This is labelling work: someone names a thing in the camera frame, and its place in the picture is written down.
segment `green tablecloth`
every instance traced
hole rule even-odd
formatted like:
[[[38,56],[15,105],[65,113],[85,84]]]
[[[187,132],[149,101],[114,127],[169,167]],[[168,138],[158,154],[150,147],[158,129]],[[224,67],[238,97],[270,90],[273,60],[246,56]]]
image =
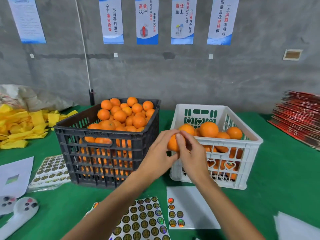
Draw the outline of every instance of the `green tablecloth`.
[[[76,109],[82,111],[87,107]],[[170,129],[174,111],[160,111],[160,130]],[[246,190],[223,188],[226,195],[257,227],[266,239],[277,239],[273,216],[278,211],[297,217],[320,228],[318,203],[320,197],[319,153],[281,132],[257,113],[238,116],[264,139],[254,161]],[[31,179],[43,159],[60,154],[53,131],[43,139],[30,140],[26,148],[1,150],[0,165],[34,156]],[[157,196],[168,226],[167,186],[192,184],[172,181],[168,172],[156,180],[141,198]],[[111,190],[82,187],[66,183],[55,190],[28,193],[40,203],[38,213],[8,239],[58,240]],[[0,227],[11,217],[0,219]],[[221,230],[169,230],[173,240],[223,239]]]

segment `white tool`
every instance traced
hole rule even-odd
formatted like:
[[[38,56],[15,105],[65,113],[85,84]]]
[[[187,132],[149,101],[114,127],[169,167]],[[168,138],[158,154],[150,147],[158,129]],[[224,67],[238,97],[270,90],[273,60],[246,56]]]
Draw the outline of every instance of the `white tool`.
[[[0,228],[0,240],[5,240],[29,221],[38,211],[38,202],[30,197],[19,199],[13,207],[13,217]]]
[[[13,212],[16,202],[17,199],[15,197],[9,195],[0,196],[0,217]]]

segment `poster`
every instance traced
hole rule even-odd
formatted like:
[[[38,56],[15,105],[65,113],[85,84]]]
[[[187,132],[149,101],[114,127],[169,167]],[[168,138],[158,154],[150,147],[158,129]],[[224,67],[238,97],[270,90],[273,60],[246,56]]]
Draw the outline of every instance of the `poster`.
[[[230,45],[239,0],[213,0],[207,44]]]
[[[159,0],[136,0],[137,44],[158,44]]]
[[[8,0],[23,44],[45,44],[35,0]]]
[[[197,0],[172,0],[171,44],[193,44]]]
[[[99,0],[104,44],[123,44],[121,0]]]

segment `yellow foam net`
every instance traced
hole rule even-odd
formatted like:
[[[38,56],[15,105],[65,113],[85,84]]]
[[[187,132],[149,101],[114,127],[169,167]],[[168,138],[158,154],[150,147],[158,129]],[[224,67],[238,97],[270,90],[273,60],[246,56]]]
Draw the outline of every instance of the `yellow foam net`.
[[[40,139],[48,134],[47,127],[78,113],[72,111],[60,114],[56,111],[39,110],[28,112],[25,109],[13,109],[10,105],[0,106],[0,149],[25,148],[27,139]]]

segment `right hand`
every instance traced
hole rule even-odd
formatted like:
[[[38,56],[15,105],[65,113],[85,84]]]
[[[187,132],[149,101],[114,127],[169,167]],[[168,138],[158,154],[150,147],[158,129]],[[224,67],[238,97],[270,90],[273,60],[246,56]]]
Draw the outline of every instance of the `right hand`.
[[[203,178],[210,177],[205,148],[192,135],[183,130],[176,134],[176,139],[184,171],[190,180],[196,184]]]

